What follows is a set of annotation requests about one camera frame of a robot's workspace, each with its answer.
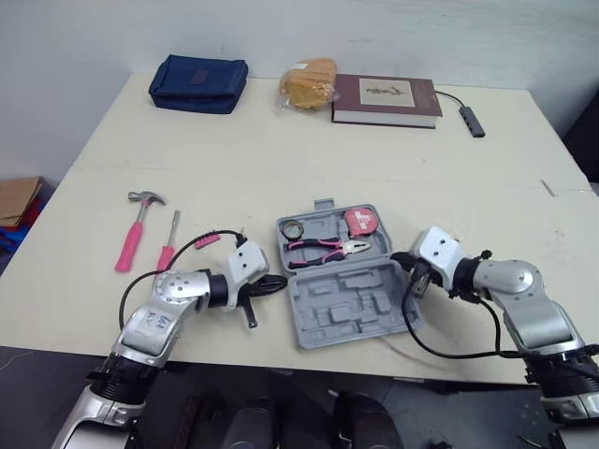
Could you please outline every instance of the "open toolbox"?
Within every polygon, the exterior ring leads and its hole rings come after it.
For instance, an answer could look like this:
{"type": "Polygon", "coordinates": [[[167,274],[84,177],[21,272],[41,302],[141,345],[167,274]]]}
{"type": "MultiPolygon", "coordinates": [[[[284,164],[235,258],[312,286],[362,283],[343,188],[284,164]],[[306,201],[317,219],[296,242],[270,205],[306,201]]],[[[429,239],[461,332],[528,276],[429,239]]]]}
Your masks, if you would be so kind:
{"type": "MultiPolygon", "coordinates": [[[[277,220],[281,261],[291,275],[289,292],[299,344],[313,349],[406,331],[401,300],[407,279],[400,265],[389,259],[391,240],[376,208],[366,204],[334,209],[332,199],[317,200],[314,208],[314,212],[277,220]],[[376,217],[378,226],[370,235],[350,237],[344,214],[354,209],[370,210],[376,217]],[[299,222],[298,239],[284,235],[289,222],[299,222]],[[294,249],[294,242],[306,239],[361,240],[370,247],[348,253],[343,260],[327,259],[331,248],[300,244],[294,249]],[[294,267],[297,261],[319,258],[322,265],[294,267]]],[[[422,325],[420,310],[411,299],[408,317],[414,328],[422,325]]]]}

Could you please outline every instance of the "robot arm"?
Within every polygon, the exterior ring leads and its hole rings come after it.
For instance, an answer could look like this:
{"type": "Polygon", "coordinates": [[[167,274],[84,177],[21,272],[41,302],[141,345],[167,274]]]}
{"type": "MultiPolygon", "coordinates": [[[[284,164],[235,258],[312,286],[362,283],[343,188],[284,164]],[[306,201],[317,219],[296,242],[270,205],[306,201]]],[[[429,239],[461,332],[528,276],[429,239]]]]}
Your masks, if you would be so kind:
{"type": "Polygon", "coordinates": [[[466,257],[458,241],[432,227],[418,236],[409,256],[394,258],[407,269],[426,265],[422,290],[432,281],[451,297],[490,299],[503,310],[504,324],[526,363],[526,380],[541,387],[550,419],[564,424],[599,420],[599,369],[592,361],[597,345],[585,345],[563,307],[549,299],[536,267],[489,257],[490,252],[466,257]]]}
{"type": "Polygon", "coordinates": [[[243,286],[268,271],[260,247],[245,241],[227,258],[223,274],[169,270],[157,276],[152,296],[131,315],[99,372],[90,374],[92,383],[81,392],[52,449],[87,447],[78,441],[89,443],[92,435],[104,444],[114,441],[114,447],[124,447],[128,432],[112,437],[113,429],[129,429],[137,423],[184,320],[206,305],[234,309],[243,286]],[[90,427],[92,423],[101,426],[90,427]]]}

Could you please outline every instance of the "plastic bag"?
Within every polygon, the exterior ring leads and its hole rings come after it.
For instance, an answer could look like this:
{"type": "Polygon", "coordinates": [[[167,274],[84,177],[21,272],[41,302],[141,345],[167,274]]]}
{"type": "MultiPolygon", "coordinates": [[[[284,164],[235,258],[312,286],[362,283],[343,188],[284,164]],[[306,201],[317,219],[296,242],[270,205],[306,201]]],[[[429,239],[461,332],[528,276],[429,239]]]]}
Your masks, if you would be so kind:
{"type": "Polygon", "coordinates": [[[317,110],[335,100],[337,65],[332,59],[299,61],[279,81],[283,107],[317,110]]]}

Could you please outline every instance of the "white table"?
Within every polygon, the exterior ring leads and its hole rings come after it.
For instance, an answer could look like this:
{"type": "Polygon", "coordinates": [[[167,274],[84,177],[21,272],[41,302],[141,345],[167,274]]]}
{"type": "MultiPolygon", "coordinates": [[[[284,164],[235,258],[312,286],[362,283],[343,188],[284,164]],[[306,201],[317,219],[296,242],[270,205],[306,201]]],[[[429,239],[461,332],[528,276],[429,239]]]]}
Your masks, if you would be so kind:
{"type": "MultiPolygon", "coordinates": [[[[275,80],[248,80],[230,116],[157,109],[151,75],[133,75],[69,170],[0,278],[0,344],[104,355],[118,334],[126,285],[153,269],[172,212],[183,211],[177,241],[220,227],[244,228],[282,272],[277,218],[373,203],[396,250],[419,230],[441,225],[478,254],[521,258],[541,269],[548,294],[588,341],[599,340],[599,201],[525,91],[446,87],[471,106],[487,131],[471,138],[450,100],[436,130],[331,124],[325,111],[274,107],[275,80]],[[544,187],[543,180],[552,194],[544,187]],[[134,269],[114,263],[138,205],[130,190],[153,190],[134,269]]],[[[190,251],[180,268],[213,268],[232,250],[190,251]]],[[[150,291],[132,293],[128,311],[150,291]]],[[[408,335],[306,351],[299,348],[287,292],[254,301],[260,326],[241,311],[191,317],[172,358],[194,362],[321,369],[479,382],[523,383],[519,361],[448,361],[408,335]]],[[[492,322],[464,301],[431,288],[421,301],[420,335],[448,352],[487,350],[492,322]]],[[[505,348],[513,347],[505,333],[505,348]]]]}

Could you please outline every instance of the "book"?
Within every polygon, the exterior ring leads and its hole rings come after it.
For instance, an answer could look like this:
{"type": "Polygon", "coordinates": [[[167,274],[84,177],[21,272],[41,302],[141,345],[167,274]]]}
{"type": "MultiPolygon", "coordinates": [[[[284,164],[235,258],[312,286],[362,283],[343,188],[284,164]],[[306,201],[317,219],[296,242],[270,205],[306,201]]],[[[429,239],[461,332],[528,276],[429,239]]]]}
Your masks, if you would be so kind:
{"type": "Polygon", "coordinates": [[[431,80],[338,74],[334,123],[434,128],[443,116],[431,80]]]}

